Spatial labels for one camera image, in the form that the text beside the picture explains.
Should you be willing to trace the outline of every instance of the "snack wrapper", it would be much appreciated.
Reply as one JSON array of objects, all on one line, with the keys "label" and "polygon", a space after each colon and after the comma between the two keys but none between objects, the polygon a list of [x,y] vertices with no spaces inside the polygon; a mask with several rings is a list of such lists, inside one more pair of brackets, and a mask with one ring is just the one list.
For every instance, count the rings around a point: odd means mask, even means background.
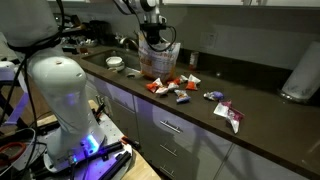
[{"label": "snack wrapper", "polygon": [[189,102],[189,100],[191,99],[191,97],[188,96],[185,90],[174,90],[174,92],[178,96],[177,103]]},{"label": "snack wrapper", "polygon": [[179,85],[177,85],[177,84],[175,84],[173,82],[168,85],[168,90],[169,91],[172,91],[172,90],[175,90],[175,89],[178,89],[178,88],[179,88]]},{"label": "snack wrapper", "polygon": [[174,84],[182,84],[188,81],[188,78],[185,77],[184,75],[180,75],[180,77],[177,77],[176,79],[174,79],[173,81],[169,81],[168,84],[174,83]]},{"label": "snack wrapper", "polygon": [[160,78],[156,79],[153,83],[147,84],[146,87],[151,91],[152,93],[155,93],[156,90],[162,86],[162,82]]},{"label": "snack wrapper", "polygon": [[227,121],[231,124],[234,133],[238,133],[240,120],[243,118],[243,114],[234,108],[229,108]]},{"label": "snack wrapper", "polygon": [[159,89],[156,91],[156,94],[159,94],[159,95],[165,95],[168,93],[168,88],[162,86],[162,87],[159,87]]},{"label": "snack wrapper", "polygon": [[193,76],[192,74],[190,74],[189,79],[188,79],[188,85],[187,85],[186,89],[196,91],[196,90],[198,90],[197,84],[200,82],[201,82],[200,79],[198,79],[195,76]]},{"label": "snack wrapper", "polygon": [[213,91],[205,93],[203,97],[211,101],[221,101],[224,98],[224,95],[221,92]]},{"label": "snack wrapper", "polygon": [[240,120],[243,119],[244,114],[231,107],[231,101],[220,102],[214,110],[214,114],[225,117],[231,124],[233,132],[238,133]]}]

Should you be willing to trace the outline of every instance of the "bowl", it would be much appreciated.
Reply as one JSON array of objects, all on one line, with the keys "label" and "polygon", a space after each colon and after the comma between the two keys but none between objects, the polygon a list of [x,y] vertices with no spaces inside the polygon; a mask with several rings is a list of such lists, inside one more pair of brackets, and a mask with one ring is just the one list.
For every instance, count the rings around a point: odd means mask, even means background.
[{"label": "bowl", "polygon": [[108,67],[119,67],[122,65],[122,58],[118,56],[112,56],[106,59]]}]

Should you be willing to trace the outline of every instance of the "drawer handle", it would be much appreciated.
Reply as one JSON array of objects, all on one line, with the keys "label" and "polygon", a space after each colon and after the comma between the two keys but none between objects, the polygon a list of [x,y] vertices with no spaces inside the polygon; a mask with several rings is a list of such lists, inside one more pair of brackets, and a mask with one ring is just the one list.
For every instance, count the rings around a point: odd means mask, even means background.
[{"label": "drawer handle", "polygon": [[177,150],[174,150],[173,152],[172,151],[170,151],[167,147],[166,147],[166,145],[167,144],[165,144],[165,145],[162,145],[162,144],[160,144],[160,147],[162,147],[164,150],[166,150],[166,151],[168,151],[170,154],[172,154],[172,155],[174,155],[174,156],[178,156],[177,154],[176,154],[176,151]]},{"label": "drawer handle", "polygon": [[171,176],[172,178],[174,178],[174,175],[173,175],[174,170],[172,170],[171,173],[170,173],[168,170],[166,170],[166,165],[164,165],[163,167],[160,166],[160,169],[161,169],[162,171],[164,171],[165,173],[167,173],[167,174],[168,174],[169,176]]},{"label": "drawer handle", "polygon": [[177,133],[181,133],[181,131],[179,130],[180,128],[177,126],[177,127],[172,127],[170,124],[168,124],[168,121],[160,121],[160,123],[164,126],[166,126],[167,128],[177,132]]}]

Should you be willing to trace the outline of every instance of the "kitchen counter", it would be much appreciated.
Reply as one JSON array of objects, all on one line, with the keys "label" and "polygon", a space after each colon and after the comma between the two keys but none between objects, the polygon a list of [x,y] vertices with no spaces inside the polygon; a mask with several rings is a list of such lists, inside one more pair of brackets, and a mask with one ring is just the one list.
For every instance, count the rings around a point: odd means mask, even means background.
[{"label": "kitchen counter", "polygon": [[[111,49],[96,47],[95,53]],[[277,164],[310,179],[320,179],[320,108],[287,103],[273,93],[226,81],[207,72],[193,73],[201,79],[198,91],[188,91],[190,103],[177,104],[174,93],[159,98],[145,85],[146,78],[129,79],[81,59],[69,56],[89,74],[117,86],[134,96],[151,102],[235,144],[249,149]],[[184,64],[177,63],[176,75],[189,76]],[[224,118],[213,114],[217,102],[207,101],[203,94],[221,91],[233,106],[245,114],[239,133],[234,134]]]}]

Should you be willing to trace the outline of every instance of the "blue light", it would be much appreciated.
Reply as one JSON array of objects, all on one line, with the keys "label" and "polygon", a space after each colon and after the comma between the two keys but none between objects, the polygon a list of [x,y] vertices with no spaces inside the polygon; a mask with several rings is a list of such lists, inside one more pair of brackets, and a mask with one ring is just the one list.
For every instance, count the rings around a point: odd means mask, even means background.
[{"label": "blue light", "polygon": [[77,162],[78,159],[76,158],[76,156],[73,156],[73,162]]},{"label": "blue light", "polygon": [[88,142],[88,154],[94,154],[99,150],[99,144],[97,143],[97,141],[93,138],[93,136],[90,134],[88,135],[88,137],[86,138],[87,142]]}]

